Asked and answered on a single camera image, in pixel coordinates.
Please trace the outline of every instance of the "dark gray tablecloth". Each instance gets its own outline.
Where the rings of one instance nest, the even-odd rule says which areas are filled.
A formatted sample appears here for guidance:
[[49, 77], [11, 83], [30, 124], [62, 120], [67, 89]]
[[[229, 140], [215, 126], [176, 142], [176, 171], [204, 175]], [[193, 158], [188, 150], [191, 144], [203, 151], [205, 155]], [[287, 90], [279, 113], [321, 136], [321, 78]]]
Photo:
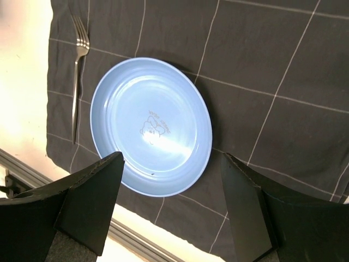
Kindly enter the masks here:
[[234, 261], [220, 151], [305, 194], [343, 197], [349, 181], [347, 0], [70, 1], [91, 41], [76, 145], [75, 32], [68, 1], [51, 3], [47, 155], [58, 166], [75, 172], [99, 159], [89, 127], [93, 92], [113, 65], [147, 56], [174, 64], [195, 82], [212, 118], [214, 148], [206, 171], [184, 193], [150, 198], [122, 186], [118, 204]]

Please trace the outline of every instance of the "fork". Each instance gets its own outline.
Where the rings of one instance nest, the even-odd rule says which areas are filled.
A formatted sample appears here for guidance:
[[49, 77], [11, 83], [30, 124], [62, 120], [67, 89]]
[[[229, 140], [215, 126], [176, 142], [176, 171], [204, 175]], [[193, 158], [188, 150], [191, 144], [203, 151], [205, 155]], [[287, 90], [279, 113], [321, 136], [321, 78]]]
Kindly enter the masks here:
[[73, 91], [73, 110], [71, 116], [71, 140], [73, 144], [76, 141], [76, 128], [77, 128], [77, 112], [79, 104], [79, 60], [81, 57], [85, 56], [89, 52], [89, 39], [85, 28], [81, 22], [80, 17], [72, 15], [71, 16], [75, 32], [76, 32], [76, 60], [74, 66], [74, 91]]

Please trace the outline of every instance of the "plate rim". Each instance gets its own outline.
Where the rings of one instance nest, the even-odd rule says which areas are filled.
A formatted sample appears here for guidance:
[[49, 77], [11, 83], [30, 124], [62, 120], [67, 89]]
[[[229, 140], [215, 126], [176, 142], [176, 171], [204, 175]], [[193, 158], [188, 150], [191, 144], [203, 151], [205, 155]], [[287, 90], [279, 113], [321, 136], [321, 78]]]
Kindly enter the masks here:
[[123, 64], [126, 64], [126, 63], [130, 63], [132, 61], [152, 61], [152, 62], [157, 62], [157, 63], [160, 63], [160, 64], [163, 64], [164, 66], [167, 66], [169, 68], [171, 68], [172, 70], [176, 71], [181, 77], [183, 77], [188, 83], [189, 85], [194, 89], [195, 93], [197, 94], [198, 98], [200, 99], [200, 102], [201, 104], [203, 105], [204, 107], [204, 111], [205, 111], [205, 115], [206, 115], [206, 119], [208, 121], [208, 126], [210, 127], [209, 129], [209, 141], [208, 141], [208, 148], [209, 150], [207, 151], [206, 153], [206, 159], [205, 159], [205, 162], [203, 164], [203, 167], [202, 169], [200, 170], [200, 172], [198, 172], [198, 175], [195, 176], [195, 178], [184, 188], [182, 188], [181, 190], [178, 190], [176, 192], [173, 192], [173, 193], [169, 193], [169, 194], [148, 194], [148, 193], [145, 193], [145, 192], [142, 192], [140, 190], [137, 190], [135, 188], [132, 188], [131, 186], [127, 185], [125, 182], [123, 182], [123, 179], [121, 180], [121, 183], [126, 186], [127, 188], [131, 189], [132, 191], [136, 192], [136, 193], [139, 193], [139, 194], [142, 194], [142, 195], [146, 195], [148, 197], [157, 197], [157, 198], [164, 198], [164, 197], [171, 197], [171, 196], [174, 196], [174, 195], [177, 195], [177, 194], [180, 194], [184, 191], [186, 191], [187, 189], [189, 189], [193, 184], [195, 184], [197, 182], [197, 180], [199, 180], [199, 178], [202, 176], [202, 174], [204, 173], [206, 167], [207, 167], [207, 164], [208, 164], [208, 161], [209, 161], [209, 158], [210, 158], [210, 155], [211, 155], [211, 152], [212, 152], [212, 143], [213, 143], [213, 131], [212, 131], [212, 123], [211, 123], [211, 119], [210, 119], [210, 115], [209, 115], [209, 111], [207, 109], [207, 105], [205, 103], [205, 101], [203, 100], [200, 92], [198, 91], [198, 89], [196, 88], [196, 86], [194, 85], [194, 83], [182, 72], [180, 71], [178, 68], [176, 68], [175, 66], [169, 64], [168, 62], [165, 62], [165, 61], [162, 61], [160, 59], [157, 59], [157, 58], [151, 58], [151, 57], [134, 57], [134, 58], [128, 58], [122, 62], [119, 62], [117, 64], [115, 64], [112, 68], [110, 68], [104, 75], [103, 77], [99, 80], [98, 82], [98, 85], [93, 93], [93, 97], [92, 97], [92, 100], [91, 100], [91, 108], [90, 108], [90, 112], [89, 112], [89, 120], [90, 120], [90, 130], [91, 130], [91, 135], [92, 135], [92, 140], [93, 140], [93, 144], [94, 144], [94, 147], [98, 153], [98, 156], [100, 158], [102, 158], [101, 156], [101, 153], [99, 152], [98, 150], [98, 147], [97, 147], [97, 144], [96, 144], [96, 141], [95, 141], [95, 137], [94, 137], [94, 134], [93, 134], [93, 127], [92, 127], [92, 111], [93, 111], [93, 105], [94, 105], [94, 100], [95, 100], [95, 96], [98, 92], [98, 89], [100, 88], [101, 86], [101, 83], [103, 83], [103, 81], [105, 80], [105, 78], [107, 78], [107, 76], [112, 72], [114, 71], [116, 68], [118, 67], [121, 67]]

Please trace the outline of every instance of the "metal rail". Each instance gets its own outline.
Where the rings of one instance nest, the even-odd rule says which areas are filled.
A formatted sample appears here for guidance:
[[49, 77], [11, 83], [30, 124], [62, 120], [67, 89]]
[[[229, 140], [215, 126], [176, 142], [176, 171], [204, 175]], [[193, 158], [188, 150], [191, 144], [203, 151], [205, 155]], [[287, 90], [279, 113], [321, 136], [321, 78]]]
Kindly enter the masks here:
[[[53, 182], [1, 149], [0, 165], [7, 169], [9, 174], [33, 189]], [[184, 262], [113, 218], [108, 236], [150, 262]]]

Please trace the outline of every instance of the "plate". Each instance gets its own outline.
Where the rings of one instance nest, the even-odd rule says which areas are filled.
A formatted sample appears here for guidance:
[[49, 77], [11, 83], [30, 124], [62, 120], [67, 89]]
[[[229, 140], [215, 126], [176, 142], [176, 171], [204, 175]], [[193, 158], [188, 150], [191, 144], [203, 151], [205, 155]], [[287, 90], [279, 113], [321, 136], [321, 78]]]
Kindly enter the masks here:
[[158, 59], [121, 62], [100, 80], [90, 111], [101, 158], [121, 151], [122, 184], [150, 197], [191, 187], [212, 149], [207, 107], [194, 84]]

